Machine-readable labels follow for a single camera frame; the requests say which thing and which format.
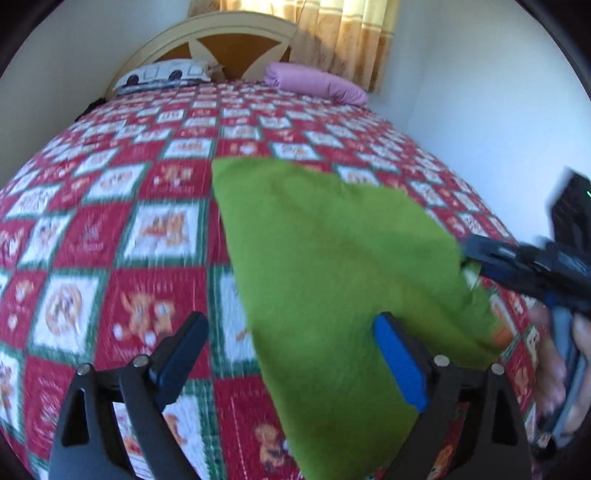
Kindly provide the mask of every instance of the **blue gripper pad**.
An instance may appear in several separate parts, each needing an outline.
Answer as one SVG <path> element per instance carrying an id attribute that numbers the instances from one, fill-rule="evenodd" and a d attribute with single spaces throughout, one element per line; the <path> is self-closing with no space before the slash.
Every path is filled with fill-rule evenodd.
<path id="1" fill-rule="evenodd" d="M 424 413 L 429 405 L 427 379 L 407 348 L 403 335 L 392 329 L 386 315 L 374 320 L 374 339 L 388 364 L 404 400 Z"/>

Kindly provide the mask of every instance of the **pink pillow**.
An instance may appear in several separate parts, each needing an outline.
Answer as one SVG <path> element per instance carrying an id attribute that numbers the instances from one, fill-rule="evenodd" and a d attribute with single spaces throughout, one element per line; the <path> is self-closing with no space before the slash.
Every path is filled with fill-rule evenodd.
<path id="1" fill-rule="evenodd" d="M 281 90 L 326 98 L 338 103 L 363 106 L 368 102 L 368 94 L 361 87 L 306 65 L 272 62 L 267 67 L 264 82 Z"/>

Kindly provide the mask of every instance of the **screw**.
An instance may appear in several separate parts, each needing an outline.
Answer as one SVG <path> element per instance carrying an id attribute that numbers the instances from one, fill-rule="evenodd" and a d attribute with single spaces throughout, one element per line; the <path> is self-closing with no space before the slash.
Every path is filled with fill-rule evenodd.
<path id="1" fill-rule="evenodd" d="M 150 358 L 148 355 L 138 355 L 133 359 L 131 362 L 135 368 L 145 367 L 150 362 Z"/>
<path id="2" fill-rule="evenodd" d="M 87 373 L 90 372 L 90 364 L 82 364 L 81 366 L 78 367 L 78 369 L 76 370 L 76 373 L 78 375 L 80 375 L 81 377 L 83 377 L 84 375 L 86 375 Z"/>
<path id="3" fill-rule="evenodd" d="M 491 370 L 495 375 L 504 375 L 505 373 L 505 367 L 503 367 L 501 364 L 492 364 L 491 366 Z"/>
<path id="4" fill-rule="evenodd" d="M 436 355 L 435 358 L 433 359 L 433 362 L 438 367 L 448 367 L 450 364 L 449 358 L 446 357 L 445 355 Z"/>

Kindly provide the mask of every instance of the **white printed pillow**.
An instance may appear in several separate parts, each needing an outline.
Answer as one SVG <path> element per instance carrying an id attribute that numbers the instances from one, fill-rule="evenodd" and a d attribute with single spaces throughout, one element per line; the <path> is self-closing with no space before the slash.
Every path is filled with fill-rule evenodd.
<path id="1" fill-rule="evenodd" d="M 114 90 L 136 87 L 150 83 L 165 82 L 211 82 L 214 65 L 204 60 L 166 60 L 131 70 L 115 84 Z"/>

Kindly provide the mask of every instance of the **finger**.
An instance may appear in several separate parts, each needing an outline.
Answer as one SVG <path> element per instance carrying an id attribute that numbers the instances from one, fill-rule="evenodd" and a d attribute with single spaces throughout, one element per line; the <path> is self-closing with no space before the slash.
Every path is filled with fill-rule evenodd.
<path id="1" fill-rule="evenodd" d="M 554 413 L 556 410 L 556 405 L 552 400 L 544 395 L 544 393 L 539 389 L 536 388 L 534 390 L 534 400 L 538 408 L 538 412 L 543 417 L 548 417 Z"/>
<path id="2" fill-rule="evenodd" d="M 551 400 L 556 406 L 562 405 L 566 400 L 564 383 L 551 375 L 547 375 L 542 369 L 535 373 L 535 386 L 541 394 Z"/>
<path id="3" fill-rule="evenodd" d="M 556 346 L 550 337 L 544 337 L 538 345 L 538 357 L 540 366 L 538 370 L 546 372 L 557 380 L 564 381 L 566 377 L 566 365 L 556 351 Z"/>
<path id="4" fill-rule="evenodd" d="M 577 400 L 570 409 L 564 425 L 567 433 L 577 431 L 591 407 L 591 322 L 581 315 L 577 315 L 574 319 L 573 338 L 577 348 L 587 359 L 587 371 Z"/>
<path id="5" fill-rule="evenodd" d="M 591 322 L 582 315 L 575 315 L 573 338 L 577 348 L 587 360 L 591 359 Z"/>
<path id="6" fill-rule="evenodd" d="M 538 327 L 550 328 L 552 315 L 544 305 L 538 303 L 530 310 L 530 320 L 531 323 Z"/>
<path id="7" fill-rule="evenodd" d="M 566 422 L 564 424 L 564 431 L 567 434 L 576 432 L 583 424 L 587 412 L 591 407 L 591 368 L 588 367 L 585 372 L 581 391 L 573 407 L 569 411 Z"/>

